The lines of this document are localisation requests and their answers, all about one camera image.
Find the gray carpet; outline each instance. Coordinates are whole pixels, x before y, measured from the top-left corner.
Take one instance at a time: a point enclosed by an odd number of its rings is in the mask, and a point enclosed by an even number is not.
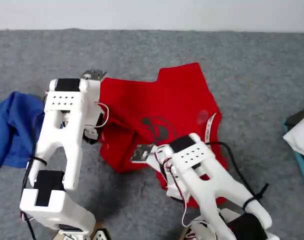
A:
[[[0,101],[15,90],[42,95],[51,79],[78,77],[87,68],[152,81],[160,68],[191,62],[200,63],[222,111],[219,139],[232,147],[255,190],[271,184],[262,203],[272,232],[304,240],[304,181],[281,126],[304,108],[304,34],[0,31]],[[72,197],[105,221],[113,240],[178,239],[182,205],[166,197],[152,170],[116,174],[99,158],[99,145],[83,147]],[[49,167],[64,166],[58,151]],[[30,239],[19,219],[23,175],[23,169],[0,170],[0,239]],[[197,213],[190,209],[187,220]],[[51,239],[48,229],[33,226],[38,240]]]

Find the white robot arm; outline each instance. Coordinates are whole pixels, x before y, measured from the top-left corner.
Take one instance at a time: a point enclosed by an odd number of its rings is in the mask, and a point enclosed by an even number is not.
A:
[[[44,107],[44,120],[28,167],[33,188],[22,192],[20,209],[46,227],[76,240],[88,240],[96,219],[76,204],[66,190],[77,188],[82,163],[82,138],[86,131],[96,133],[104,111],[98,105],[100,84],[106,72],[86,71],[81,78],[54,79],[50,82]],[[63,147],[65,172],[46,170],[55,150]]]
[[[197,134],[191,133],[160,147],[139,145],[131,161],[146,162],[162,173],[167,181],[168,196],[181,199],[185,204],[190,196],[194,197],[201,216],[188,227],[198,237],[195,239],[279,240],[266,232],[272,225],[269,213],[222,167]],[[209,180],[200,178],[205,173]],[[229,209],[219,210],[217,197],[244,207],[245,214],[240,216]]]

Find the white wire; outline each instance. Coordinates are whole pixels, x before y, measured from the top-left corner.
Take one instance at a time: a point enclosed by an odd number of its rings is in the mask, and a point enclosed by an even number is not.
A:
[[[96,128],[102,128],[105,124],[107,124],[108,120],[109,120],[109,115],[110,115],[110,109],[107,105],[105,105],[104,103],[102,102],[96,102],[98,105],[102,105],[106,108],[106,119],[104,121],[104,123],[102,123],[101,125],[99,126],[93,126],[95,129]]]
[[[173,177],[173,180],[176,182],[177,186],[180,187],[179,184],[177,183],[177,180],[176,180],[175,177],[173,176],[173,174],[172,174],[172,177]],[[210,229],[210,231],[211,231],[211,232],[213,233],[213,235],[215,236],[215,239],[218,239],[218,238],[217,238],[217,235],[216,235],[216,233],[214,232],[214,230],[212,229],[211,225],[210,225],[209,223],[207,223],[206,221],[204,221],[204,220],[192,220],[188,225],[185,225],[185,223],[184,223],[184,218],[185,218],[185,216],[186,216],[186,214],[187,214],[187,210],[188,210],[187,200],[185,199],[184,194],[183,194],[183,192],[181,191],[181,189],[178,189],[178,190],[179,190],[179,192],[182,193],[182,198],[183,198],[183,203],[184,203],[184,212],[183,212],[182,219],[181,219],[182,226],[185,227],[185,228],[190,228],[191,225],[192,225],[193,223],[203,223],[203,224],[206,224],[207,227]]]

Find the red t-shirt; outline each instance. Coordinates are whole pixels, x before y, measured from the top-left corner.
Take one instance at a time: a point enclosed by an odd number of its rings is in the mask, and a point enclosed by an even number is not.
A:
[[[211,142],[218,141],[221,113],[198,63],[162,68],[154,82],[106,78],[101,84],[100,102],[110,110],[100,154],[117,172],[146,167],[130,162],[138,144],[168,144],[190,133],[204,140],[206,123],[214,114],[208,137]],[[227,168],[220,146],[211,149]],[[166,189],[160,173],[157,178]],[[191,198],[188,206],[197,204]]]

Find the metal bracket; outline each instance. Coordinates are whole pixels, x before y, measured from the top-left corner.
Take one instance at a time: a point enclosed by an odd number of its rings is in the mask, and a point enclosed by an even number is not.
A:
[[[107,71],[102,71],[99,69],[88,69],[84,73],[82,73],[81,79],[97,80],[97,81],[102,82],[107,74],[108,74]]]

